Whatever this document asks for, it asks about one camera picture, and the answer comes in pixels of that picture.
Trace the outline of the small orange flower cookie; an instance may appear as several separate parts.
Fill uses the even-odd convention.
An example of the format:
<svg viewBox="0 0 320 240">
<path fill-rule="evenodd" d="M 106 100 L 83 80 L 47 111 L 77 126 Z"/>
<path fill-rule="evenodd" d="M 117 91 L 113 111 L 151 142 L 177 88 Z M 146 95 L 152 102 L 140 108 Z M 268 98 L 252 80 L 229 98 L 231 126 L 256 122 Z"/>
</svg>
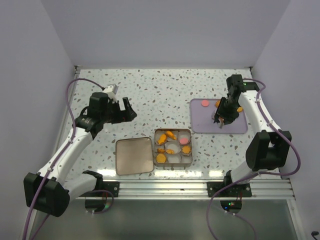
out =
<svg viewBox="0 0 320 240">
<path fill-rule="evenodd" d="M 165 153 L 166 151 L 165 151 L 164 148 L 157 148 L 157 152 L 163 154 L 163 153 Z"/>
</svg>

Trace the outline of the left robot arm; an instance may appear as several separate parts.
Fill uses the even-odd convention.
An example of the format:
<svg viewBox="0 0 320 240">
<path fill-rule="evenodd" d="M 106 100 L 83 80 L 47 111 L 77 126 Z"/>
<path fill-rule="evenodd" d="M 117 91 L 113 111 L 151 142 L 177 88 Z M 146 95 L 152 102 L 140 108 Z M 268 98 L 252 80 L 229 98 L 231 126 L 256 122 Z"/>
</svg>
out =
<svg viewBox="0 0 320 240">
<path fill-rule="evenodd" d="M 26 205 L 31 209 L 61 216 L 69 203 L 83 194 L 99 196 L 103 193 L 103 176 L 85 170 L 80 178 L 66 182 L 67 175 L 84 149 L 91 144 L 105 124 L 131 122 L 137 117 L 127 97 L 124 109 L 110 93 L 94 92 L 88 106 L 74 119 L 72 129 L 63 145 L 37 173 L 28 173 L 24 180 Z"/>
</svg>

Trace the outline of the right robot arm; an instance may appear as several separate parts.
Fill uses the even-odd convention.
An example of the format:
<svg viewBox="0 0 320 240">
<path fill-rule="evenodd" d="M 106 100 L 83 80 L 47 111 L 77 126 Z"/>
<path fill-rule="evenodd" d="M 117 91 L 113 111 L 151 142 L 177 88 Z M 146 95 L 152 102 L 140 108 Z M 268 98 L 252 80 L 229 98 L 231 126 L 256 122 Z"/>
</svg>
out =
<svg viewBox="0 0 320 240">
<path fill-rule="evenodd" d="M 254 137 L 245 152 L 245 161 L 223 178 L 223 192 L 235 196 L 241 185 L 261 172 L 273 171 L 285 165 L 292 135 L 274 122 L 265 107 L 262 88 L 254 81 L 233 74 L 226 79 L 228 93 L 219 101 L 212 119 L 220 128 L 232 124 L 242 108 L 251 123 Z"/>
</svg>

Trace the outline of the metal tongs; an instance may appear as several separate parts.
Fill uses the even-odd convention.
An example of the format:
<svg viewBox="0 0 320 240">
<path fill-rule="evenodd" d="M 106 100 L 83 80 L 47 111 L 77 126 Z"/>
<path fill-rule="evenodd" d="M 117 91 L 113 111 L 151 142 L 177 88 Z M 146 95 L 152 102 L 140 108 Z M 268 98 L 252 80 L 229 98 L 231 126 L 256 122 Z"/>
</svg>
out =
<svg viewBox="0 0 320 240">
<path fill-rule="evenodd" d="M 222 129 L 223 126 L 224 126 L 224 120 L 223 120 L 223 119 L 220 119 L 220 120 L 219 120 L 219 123 L 218 123 L 218 127 L 219 127 L 220 129 Z"/>
</svg>

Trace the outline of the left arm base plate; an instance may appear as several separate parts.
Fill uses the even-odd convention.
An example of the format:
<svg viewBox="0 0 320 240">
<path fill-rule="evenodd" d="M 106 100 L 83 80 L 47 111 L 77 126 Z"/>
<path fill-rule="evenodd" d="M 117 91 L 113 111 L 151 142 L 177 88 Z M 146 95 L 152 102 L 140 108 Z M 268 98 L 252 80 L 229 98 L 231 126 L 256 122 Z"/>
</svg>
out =
<svg viewBox="0 0 320 240">
<path fill-rule="evenodd" d="M 118 181 L 102 181 L 96 185 L 95 191 L 106 190 L 112 193 L 114 198 L 119 196 L 120 183 Z"/>
</svg>

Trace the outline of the orange fish cookie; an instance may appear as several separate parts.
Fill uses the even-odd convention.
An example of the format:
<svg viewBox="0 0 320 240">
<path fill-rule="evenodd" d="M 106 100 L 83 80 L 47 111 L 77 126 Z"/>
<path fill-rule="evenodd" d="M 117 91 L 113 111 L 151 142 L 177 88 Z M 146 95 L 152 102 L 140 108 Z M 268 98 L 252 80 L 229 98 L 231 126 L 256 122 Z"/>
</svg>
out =
<svg viewBox="0 0 320 240">
<path fill-rule="evenodd" d="M 172 140 L 176 140 L 177 138 L 176 138 L 176 136 L 175 136 L 175 134 L 172 132 L 172 131 L 166 131 L 165 132 L 165 135 L 168 137 L 168 138 L 170 138 L 170 139 L 172 139 Z"/>
<path fill-rule="evenodd" d="M 157 145 L 163 145 L 167 141 L 167 135 L 166 134 L 161 134 L 158 139 L 156 140 Z"/>
</svg>

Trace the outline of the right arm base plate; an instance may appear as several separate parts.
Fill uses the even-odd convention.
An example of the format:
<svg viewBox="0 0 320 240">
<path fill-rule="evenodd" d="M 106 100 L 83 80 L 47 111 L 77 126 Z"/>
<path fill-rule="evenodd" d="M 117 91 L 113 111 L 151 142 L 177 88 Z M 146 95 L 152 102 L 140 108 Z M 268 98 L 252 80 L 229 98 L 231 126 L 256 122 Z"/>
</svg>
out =
<svg viewBox="0 0 320 240">
<path fill-rule="evenodd" d="M 222 181 L 208 181 L 206 183 L 208 197 L 212 197 L 216 192 L 222 189 L 225 185 Z M 236 184 L 226 190 L 223 190 L 218 197 L 221 198 L 235 198 L 235 197 L 252 197 L 252 190 L 249 183 Z"/>
</svg>

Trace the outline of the large orange waffle cookie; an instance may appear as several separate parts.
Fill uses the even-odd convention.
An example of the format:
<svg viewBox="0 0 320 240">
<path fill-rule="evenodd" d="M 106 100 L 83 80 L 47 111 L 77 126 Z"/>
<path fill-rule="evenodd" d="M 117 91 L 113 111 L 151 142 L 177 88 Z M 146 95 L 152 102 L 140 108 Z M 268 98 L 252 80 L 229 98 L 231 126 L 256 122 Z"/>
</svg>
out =
<svg viewBox="0 0 320 240">
<path fill-rule="evenodd" d="M 167 157 L 165 154 L 163 153 L 159 153 L 157 156 L 156 156 L 156 162 L 157 163 L 160 163 L 160 164 L 163 164 L 167 161 Z"/>
</svg>

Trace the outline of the pink round cookie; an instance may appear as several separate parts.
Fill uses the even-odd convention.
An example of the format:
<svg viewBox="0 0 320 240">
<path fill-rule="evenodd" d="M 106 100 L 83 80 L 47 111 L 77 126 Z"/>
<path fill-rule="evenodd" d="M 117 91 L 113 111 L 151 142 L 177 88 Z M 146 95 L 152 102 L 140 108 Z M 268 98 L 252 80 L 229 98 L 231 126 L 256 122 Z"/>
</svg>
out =
<svg viewBox="0 0 320 240">
<path fill-rule="evenodd" d="M 181 138 L 181 139 L 179 140 L 179 143 L 180 143 L 181 145 L 186 145 L 186 144 L 189 143 L 189 139 L 186 138 L 186 137 Z"/>
</svg>

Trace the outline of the gold tin lid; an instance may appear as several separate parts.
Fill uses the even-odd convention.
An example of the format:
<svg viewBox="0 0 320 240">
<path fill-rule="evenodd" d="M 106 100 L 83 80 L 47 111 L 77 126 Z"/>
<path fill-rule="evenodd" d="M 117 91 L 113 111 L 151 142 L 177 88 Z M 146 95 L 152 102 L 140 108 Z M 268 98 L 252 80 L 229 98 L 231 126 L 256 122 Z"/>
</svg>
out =
<svg viewBox="0 0 320 240">
<path fill-rule="evenodd" d="M 152 172 L 153 160 L 149 137 L 120 139 L 115 144 L 115 171 L 120 176 Z"/>
</svg>

